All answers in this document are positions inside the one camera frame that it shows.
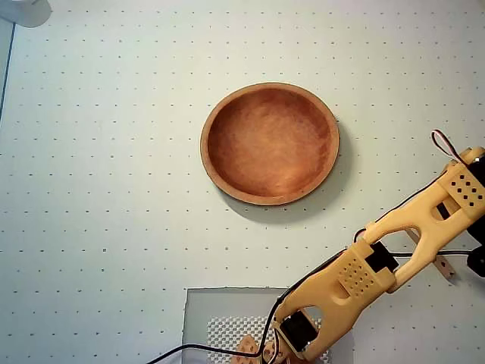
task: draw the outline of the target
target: white pegboard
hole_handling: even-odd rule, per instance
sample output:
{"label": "white pegboard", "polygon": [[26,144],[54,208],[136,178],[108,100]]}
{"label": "white pegboard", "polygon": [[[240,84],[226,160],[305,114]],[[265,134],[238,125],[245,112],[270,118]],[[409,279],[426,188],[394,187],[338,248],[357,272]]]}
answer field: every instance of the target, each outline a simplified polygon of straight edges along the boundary
{"label": "white pegboard", "polygon": [[[51,3],[16,29],[0,127],[0,362],[146,362],[180,343],[186,287],[289,285],[436,177],[432,128],[485,144],[482,2]],[[261,81],[341,132],[324,184],[278,208],[199,158],[214,105]],[[364,313],[355,364],[485,361],[484,282],[450,260],[455,285],[429,267]]]}

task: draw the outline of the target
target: white object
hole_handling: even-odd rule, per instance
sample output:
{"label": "white object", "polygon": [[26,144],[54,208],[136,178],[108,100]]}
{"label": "white object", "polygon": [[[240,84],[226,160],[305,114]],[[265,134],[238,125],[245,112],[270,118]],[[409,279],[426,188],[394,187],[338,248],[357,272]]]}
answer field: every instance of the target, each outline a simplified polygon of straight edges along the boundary
{"label": "white object", "polygon": [[47,0],[0,1],[0,17],[27,28],[44,24],[51,12],[51,5]]}

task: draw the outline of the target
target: cable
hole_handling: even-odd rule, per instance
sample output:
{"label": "cable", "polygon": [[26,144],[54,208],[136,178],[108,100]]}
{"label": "cable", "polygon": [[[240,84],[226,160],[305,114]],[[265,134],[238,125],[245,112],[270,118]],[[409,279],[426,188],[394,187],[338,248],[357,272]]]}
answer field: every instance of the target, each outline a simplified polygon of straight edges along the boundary
{"label": "cable", "polygon": [[[438,144],[437,136],[446,144],[449,152],[447,152],[440,144]],[[441,130],[438,130],[438,129],[432,130],[431,139],[433,140],[434,145],[443,153],[445,153],[448,157],[451,157],[455,159],[457,162],[461,162],[464,165],[467,165],[465,161],[463,161],[462,157],[456,152],[455,147],[451,144],[448,137],[446,137],[446,135]]]}
{"label": "cable", "polygon": [[[395,253],[391,252],[391,256],[395,256],[396,258],[409,258],[413,255],[413,253]],[[436,255],[437,256],[469,256],[471,254],[471,250],[440,250]]]}
{"label": "cable", "polygon": [[280,353],[280,338],[278,337],[278,331],[276,331],[275,328],[273,329],[273,331],[274,331],[274,353],[270,361],[268,362],[268,364],[273,364],[276,358],[278,357],[278,354]]}

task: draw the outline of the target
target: black wire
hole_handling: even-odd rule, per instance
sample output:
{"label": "black wire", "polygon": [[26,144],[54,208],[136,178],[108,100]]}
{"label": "black wire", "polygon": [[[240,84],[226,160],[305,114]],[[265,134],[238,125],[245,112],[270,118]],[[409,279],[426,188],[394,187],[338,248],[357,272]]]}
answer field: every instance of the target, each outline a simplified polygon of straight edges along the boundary
{"label": "black wire", "polygon": [[333,262],[335,259],[337,259],[344,251],[345,251],[345,249],[340,250],[337,254],[330,257],[328,260],[326,260],[325,262],[320,264],[314,270],[310,271],[305,277],[301,278],[299,281],[294,283],[293,286],[288,288],[286,291],[283,292],[283,294],[281,296],[279,296],[277,298],[273,307],[271,307],[271,311],[268,315],[268,319],[266,320],[266,325],[264,326],[263,335],[261,337],[261,343],[259,344],[259,349],[256,353],[244,353],[242,351],[220,349],[218,347],[210,347],[208,345],[202,345],[202,344],[183,344],[183,345],[180,345],[178,347],[173,348],[170,351],[167,351],[166,353],[160,355],[159,357],[153,359],[150,362],[147,362],[146,364],[155,364],[155,363],[160,362],[163,359],[166,359],[169,356],[174,355],[175,353],[178,353],[179,351],[182,351],[182,350],[185,350],[185,349],[197,349],[197,350],[211,351],[213,353],[222,353],[222,354],[229,354],[229,355],[234,355],[234,356],[244,356],[246,358],[258,358],[258,357],[260,357],[263,353],[263,350],[264,350],[264,342],[266,341],[266,337],[268,335],[268,331],[269,331],[270,324],[271,324],[271,319],[273,318],[273,315],[276,312],[276,309],[278,308],[278,306],[283,302],[283,300],[286,298],[286,296],[288,296],[296,288],[298,288],[304,281],[306,281],[308,279],[308,277],[310,277],[310,276],[320,272],[321,270],[323,270],[331,262]]}
{"label": "black wire", "polygon": [[274,330],[274,355],[268,362],[273,364],[280,353],[280,338],[278,337],[278,331]]}
{"label": "black wire", "polygon": [[[395,256],[396,258],[408,258],[413,255],[413,253],[390,253],[391,256]],[[440,250],[436,255],[437,256],[468,256],[471,254],[471,250]]]}

